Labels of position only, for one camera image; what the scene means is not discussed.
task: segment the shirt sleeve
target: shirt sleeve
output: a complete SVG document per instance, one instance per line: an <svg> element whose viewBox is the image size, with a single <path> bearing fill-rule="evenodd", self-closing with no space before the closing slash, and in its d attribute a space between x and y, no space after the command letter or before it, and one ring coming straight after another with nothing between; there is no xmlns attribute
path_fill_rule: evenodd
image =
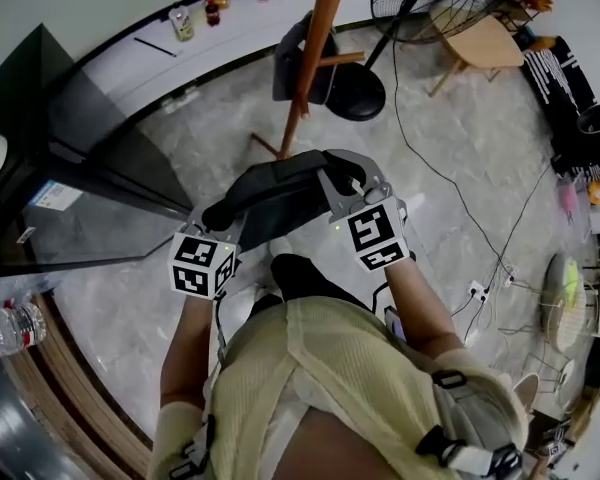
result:
<svg viewBox="0 0 600 480"><path fill-rule="evenodd" d="M498 374L464 348L440 354L436 358L436 363L445 370L458 370L467 377L479 380L485 391L488 391L492 399L497 401L498 412L506 422L513 442L518 449L524 447L529 434L529 423L522 402L513 391L509 375Z"/></svg>
<svg viewBox="0 0 600 480"><path fill-rule="evenodd" d="M186 450L202 427L202 410L186 402L173 402L160 409L149 463L149 480L167 480L170 473L186 469Z"/></svg>

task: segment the yellow shirt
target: yellow shirt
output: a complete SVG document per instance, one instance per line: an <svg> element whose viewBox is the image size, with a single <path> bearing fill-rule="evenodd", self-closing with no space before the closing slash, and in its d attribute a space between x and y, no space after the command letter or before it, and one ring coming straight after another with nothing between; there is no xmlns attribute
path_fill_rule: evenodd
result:
<svg viewBox="0 0 600 480"><path fill-rule="evenodd" d="M526 420L519 401L468 356L466 351L453 351L437 363L487 386L512 441L521 448ZM325 297L270 308L249 320L229 343L211 397L210 412L216 418L211 447L215 478L258 478L269 422L298 369L328 393L399 477L458 478L454 471L440 468L434 457L415 453L422 437L440 424L431 376L404 356L373 315ZM201 411L191 405L163 407L149 478L170 478L169 472L185 460L183 449L201 421Z"/></svg>

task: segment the black pants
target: black pants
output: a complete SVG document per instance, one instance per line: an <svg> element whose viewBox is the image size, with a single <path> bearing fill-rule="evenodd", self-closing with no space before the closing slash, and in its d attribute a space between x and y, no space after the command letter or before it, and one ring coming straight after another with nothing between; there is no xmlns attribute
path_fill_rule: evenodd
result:
<svg viewBox="0 0 600 480"><path fill-rule="evenodd" d="M369 308L353 295L324 277L309 258L296 254L280 254L271 263L271 273L285 301L312 296L331 297L351 302L369 311ZM282 299L277 295L265 295L253 305L249 318L281 302Z"/></svg>

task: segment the clear water bottle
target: clear water bottle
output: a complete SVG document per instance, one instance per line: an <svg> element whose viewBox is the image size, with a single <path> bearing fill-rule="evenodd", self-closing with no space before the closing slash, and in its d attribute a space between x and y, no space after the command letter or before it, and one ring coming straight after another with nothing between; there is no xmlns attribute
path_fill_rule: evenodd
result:
<svg viewBox="0 0 600 480"><path fill-rule="evenodd" d="M40 308L31 302L0 308L0 357L40 343L47 327Z"/></svg>

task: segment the power outlet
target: power outlet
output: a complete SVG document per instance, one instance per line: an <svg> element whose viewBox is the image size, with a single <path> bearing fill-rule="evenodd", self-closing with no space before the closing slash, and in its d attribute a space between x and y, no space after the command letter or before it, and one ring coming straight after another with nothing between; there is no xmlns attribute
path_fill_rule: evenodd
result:
<svg viewBox="0 0 600 480"><path fill-rule="evenodd" d="M478 281L471 281L467 293L473 295L473 298L481 303L485 303L489 300L489 292L485 292L484 286Z"/></svg>
<svg viewBox="0 0 600 480"><path fill-rule="evenodd" d="M511 283L513 283L516 277L518 277L518 267L516 267L515 265L507 265L507 267L509 274L507 274L506 272L504 273L504 279L502 280L503 288L509 288L509 286L511 286Z"/></svg>

